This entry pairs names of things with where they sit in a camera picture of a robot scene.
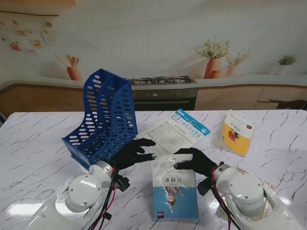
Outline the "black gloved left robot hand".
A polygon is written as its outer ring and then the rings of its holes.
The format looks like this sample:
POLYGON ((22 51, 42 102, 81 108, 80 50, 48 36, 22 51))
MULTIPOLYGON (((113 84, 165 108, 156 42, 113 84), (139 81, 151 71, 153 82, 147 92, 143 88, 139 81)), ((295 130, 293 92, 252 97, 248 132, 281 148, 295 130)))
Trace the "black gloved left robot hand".
POLYGON ((156 155, 153 153, 145 153, 143 147, 151 147, 155 145, 156 143, 151 139, 134 139, 115 154, 111 158, 109 164, 117 171, 120 171, 133 166, 136 163, 153 161, 156 158, 156 155))

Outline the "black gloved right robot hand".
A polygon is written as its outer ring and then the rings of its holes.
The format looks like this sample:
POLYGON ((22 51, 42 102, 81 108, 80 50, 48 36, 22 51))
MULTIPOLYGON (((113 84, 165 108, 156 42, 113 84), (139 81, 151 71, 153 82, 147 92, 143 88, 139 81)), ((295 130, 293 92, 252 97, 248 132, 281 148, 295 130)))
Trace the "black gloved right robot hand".
POLYGON ((176 163, 174 168, 177 170, 193 170, 194 172, 204 175, 212 180, 212 171, 217 168, 217 164, 210 160, 202 151, 196 148, 182 148, 175 154, 191 155, 192 159, 176 163))

